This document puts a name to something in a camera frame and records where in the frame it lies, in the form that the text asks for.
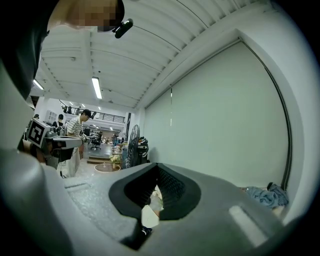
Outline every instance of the gray plastic surface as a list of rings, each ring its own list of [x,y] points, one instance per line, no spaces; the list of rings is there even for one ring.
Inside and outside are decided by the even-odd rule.
[[[233,184],[166,164],[199,185],[200,202],[182,219],[161,221],[134,251],[117,241],[131,234],[136,220],[119,214],[108,192],[112,183],[148,163],[98,178],[61,179],[53,168],[16,151],[0,151],[0,159],[5,204],[51,255],[238,255],[253,245],[231,218],[232,206],[244,209],[267,237],[282,227],[269,209]]]

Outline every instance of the railing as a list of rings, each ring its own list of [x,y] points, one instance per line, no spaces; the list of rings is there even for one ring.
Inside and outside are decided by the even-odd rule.
[[[65,107],[66,107],[66,109],[63,110],[63,112],[66,114],[79,116],[82,113],[82,111],[85,110],[84,108],[68,107],[67,105],[65,105],[61,101],[60,101],[60,104],[63,109],[65,109]],[[124,116],[106,114],[106,113],[96,112],[96,111],[92,111],[92,110],[91,110],[91,116],[93,117],[92,119],[94,119],[94,120],[105,120],[105,121],[117,122],[117,123],[122,123],[122,124],[125,122]]]

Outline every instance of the blue cloth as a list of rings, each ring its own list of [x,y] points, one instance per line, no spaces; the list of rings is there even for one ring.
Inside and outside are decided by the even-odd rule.
[[[254,200],[271,209],[277,206],[285,206],[289,203],[286,192],[276,184],[272,184],[269,190],[248,186],[245,192]]]

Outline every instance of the floor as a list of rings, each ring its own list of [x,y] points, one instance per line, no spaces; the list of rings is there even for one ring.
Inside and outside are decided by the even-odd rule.
[[[87,163],[89,157],[107,157],[112,154],[113,145],[101,144],[101,149],[91,149],[91,145],[84,145],[83,158],[80,160],[80,165],[75,173],[75,177],[91,177],[91,176],[100,176],[106,175],[95,170],[95,165]],[[64,172],[67,168],[66,163],[62,162],[58,165],[57,172]],[[142,224],[147,228],[152,228],[159,223],[158,216],[154,213],[155,211],[160,211],[162,207],[162,202],[156,195],[151,195],[151,204],[146,205],[142,209]]]

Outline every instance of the standing fan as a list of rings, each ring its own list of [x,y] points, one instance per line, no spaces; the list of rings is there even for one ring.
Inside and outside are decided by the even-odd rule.
[[[130,168],[136,166],[138,163],[138,143],[140,136],[140,128],[138,125],[135,125],[132,128],[130,135],[130,141],[128,145],[128,156],[126,158],[125,167]]]

